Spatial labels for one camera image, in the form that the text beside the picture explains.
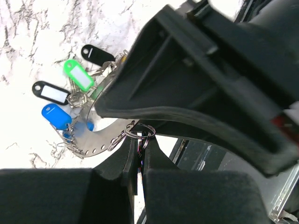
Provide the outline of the plain black key tag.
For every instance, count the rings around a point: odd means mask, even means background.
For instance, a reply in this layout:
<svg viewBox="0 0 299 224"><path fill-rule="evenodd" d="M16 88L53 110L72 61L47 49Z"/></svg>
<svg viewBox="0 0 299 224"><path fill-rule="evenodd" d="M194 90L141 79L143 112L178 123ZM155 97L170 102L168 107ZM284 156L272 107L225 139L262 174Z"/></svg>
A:
<svg viewBox="0 0 299 224"><path fill-rule="evenodd" d="M82 47L81 55L86 61L101 67L105 62L115 62L115 57L112 54L90 44Z"/></svg>

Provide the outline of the green key tag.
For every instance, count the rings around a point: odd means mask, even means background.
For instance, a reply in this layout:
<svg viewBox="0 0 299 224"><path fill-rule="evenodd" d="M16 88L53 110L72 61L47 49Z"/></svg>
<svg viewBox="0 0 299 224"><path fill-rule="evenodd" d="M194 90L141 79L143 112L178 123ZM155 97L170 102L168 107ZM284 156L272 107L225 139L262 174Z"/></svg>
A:
<svg viewBox="0 0 299 224"><path fill-rule="evenodd" d="M64 63L64 72L84 92L94 85L94 80L76 60L67 60Z"/></svg>

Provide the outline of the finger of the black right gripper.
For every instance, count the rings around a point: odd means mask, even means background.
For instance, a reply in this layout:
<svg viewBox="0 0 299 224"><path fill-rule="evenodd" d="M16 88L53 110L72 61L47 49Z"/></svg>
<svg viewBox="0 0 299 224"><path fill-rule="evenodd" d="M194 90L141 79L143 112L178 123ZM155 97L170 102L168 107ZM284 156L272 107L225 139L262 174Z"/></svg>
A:
<svg viewBox="0 0 299 224"><path fill-rule="evenodd" d="M279 106L188 13L165 6L144 26L97 114L151 120L159 134L214 143L266 176L294 166L299 130L273 123Z"/></svg>

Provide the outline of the aluminium extrusion frame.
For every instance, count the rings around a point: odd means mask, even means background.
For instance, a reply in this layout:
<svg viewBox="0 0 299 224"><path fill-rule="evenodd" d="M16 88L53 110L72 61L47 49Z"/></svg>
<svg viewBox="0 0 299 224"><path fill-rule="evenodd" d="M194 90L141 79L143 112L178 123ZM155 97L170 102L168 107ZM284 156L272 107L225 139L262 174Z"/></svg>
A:
<svg viewBox="0 0 299 224"><path fill-rule="evenodd" d="M269 212L269 218L274 222L279 222L279 217L283 211L285 203L291 195L296 183L299 179L299 164L296 164L292 169L284 173L284 176L288 174L287 179L283 182L282 190L278 191L278 194L274 196L272 209Z"/></svg>

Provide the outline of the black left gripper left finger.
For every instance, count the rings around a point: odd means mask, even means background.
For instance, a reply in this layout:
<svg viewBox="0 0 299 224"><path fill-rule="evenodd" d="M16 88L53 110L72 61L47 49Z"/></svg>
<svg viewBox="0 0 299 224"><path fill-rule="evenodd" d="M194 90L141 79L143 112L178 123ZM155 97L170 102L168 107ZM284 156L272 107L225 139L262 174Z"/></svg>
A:
<svg viewBox="0 0 299 224"><path fill-rule="evenodd" d="M100 165L80 169L3 169L3 224L131 224L135 141Z"/></svg>

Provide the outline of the black key tag white label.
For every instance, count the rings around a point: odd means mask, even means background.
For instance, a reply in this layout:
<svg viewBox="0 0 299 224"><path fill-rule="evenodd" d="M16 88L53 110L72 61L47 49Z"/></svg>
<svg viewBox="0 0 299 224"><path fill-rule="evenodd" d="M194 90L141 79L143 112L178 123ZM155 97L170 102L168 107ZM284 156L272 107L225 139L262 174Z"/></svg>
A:
<svg viewBox="0 0 299 224"><path fill-rule="evenodd" d="M68 90L50 84L45 81L37 81L32 85L33 94L52 103L59 105L68 105L68 96L71 94Z"/></svg>

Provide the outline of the blue key tag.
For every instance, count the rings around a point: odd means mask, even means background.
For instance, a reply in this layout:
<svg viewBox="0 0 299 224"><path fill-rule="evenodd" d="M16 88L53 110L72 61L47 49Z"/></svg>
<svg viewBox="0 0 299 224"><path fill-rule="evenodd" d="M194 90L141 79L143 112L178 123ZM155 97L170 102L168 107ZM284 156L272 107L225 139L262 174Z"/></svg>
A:
<svg viewBox="0 0 299 224"><path fill-rule="evenodd" d="M71 116L56 104L48 104L42 109L42 116L57 130L65 130L72 123Z"/></svg>

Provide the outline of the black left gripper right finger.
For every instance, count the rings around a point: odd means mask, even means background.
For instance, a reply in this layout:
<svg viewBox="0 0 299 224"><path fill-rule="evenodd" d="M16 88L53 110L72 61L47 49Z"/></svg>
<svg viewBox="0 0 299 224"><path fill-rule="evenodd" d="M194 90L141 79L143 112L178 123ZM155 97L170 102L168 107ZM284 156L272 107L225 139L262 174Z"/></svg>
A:
<svg viewBox="0 0 299 224"><path fill-rule="evenodd" d="M154 138L144 153L147 223L268 223L259 189L248 174L181 170L161 151Z"/></svg>

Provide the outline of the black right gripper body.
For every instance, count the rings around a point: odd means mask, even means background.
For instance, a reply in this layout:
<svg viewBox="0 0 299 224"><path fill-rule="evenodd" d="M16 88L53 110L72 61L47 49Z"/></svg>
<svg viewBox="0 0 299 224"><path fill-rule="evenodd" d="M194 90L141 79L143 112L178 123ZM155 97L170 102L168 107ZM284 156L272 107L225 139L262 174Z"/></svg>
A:
<svg viewBox="0 0 299 224"><path fill-rule="evenodd" d="M262 0L247 21L233 23L203 0L188 18L232 53L249 79L279 106L273 123L283 130L298 130L298 1Z"/></svg>

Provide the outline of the silver key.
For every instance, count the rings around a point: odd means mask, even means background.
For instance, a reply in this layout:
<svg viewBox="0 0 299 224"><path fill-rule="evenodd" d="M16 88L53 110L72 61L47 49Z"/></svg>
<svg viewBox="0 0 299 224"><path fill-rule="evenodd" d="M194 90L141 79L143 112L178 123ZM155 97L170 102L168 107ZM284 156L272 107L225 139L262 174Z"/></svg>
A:
<svg viewBox="0 0 299 224"><path fill-rule="evenodd" d="M77 86L74 81L69 78L71 85L70 95L67 97L67 101L71 108L82 107L87 102L87 95L81 91L80 87Z"/></svg>

